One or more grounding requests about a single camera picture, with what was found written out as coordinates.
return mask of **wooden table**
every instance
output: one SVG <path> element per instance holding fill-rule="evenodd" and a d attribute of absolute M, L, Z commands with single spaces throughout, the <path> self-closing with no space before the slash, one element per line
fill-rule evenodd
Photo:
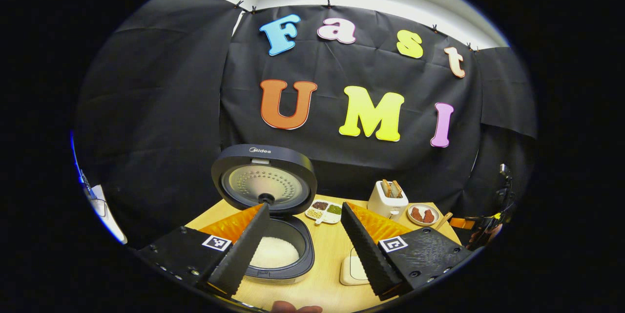
<path fill-rule="evenodd" d="M 348 201 L 357 206 L 365 208 L 367 206 L 366 201 L 340 199 L 323 195 L 316 195 L 315 200 L 328 200 L 338 204 Z M 438 210 L 435 204 L 428 204 Z M 210 207 L 209 210 L 199 215 L 199 217 L 190 221 L 186 226 L 198 230 L 238 211 L 226 201 L 221 200 L 215 206 Z M 315 226 L 314 220 L 306 217 L 304 213 L 295 216 L 301 219 L 308 227 L 315 251 L 315 262 L 312 269 L 306 273 L 306 278 L 289 285 L 261 284 L 244 278 L 241 286 L 239 286 L 239 290 L 232 296 L 233 299 L 266 309 L 267 311 L 271 309 L 274 301 L 285 300 L 294 304 L 297 308 L 321 306 L 324 309 L 324 313 L 352 313 L 377 306 L 395 298 L 380 301 L 373 294 L 373 290 L 369 285 L 345 286 L 339 282 L 341 263 L 350 255 L 350 251 L 353 248 L 350 238 L 340 222 L 337 224 L 322 223 L 319 226 Z M 408 219 L 405 211 L 397 222 L 410 229 L 417 230 L 421 228 Z M 460 244 L 458 236 L 448 222 L 443 224 L 438 231 L 457 244 Z"/>

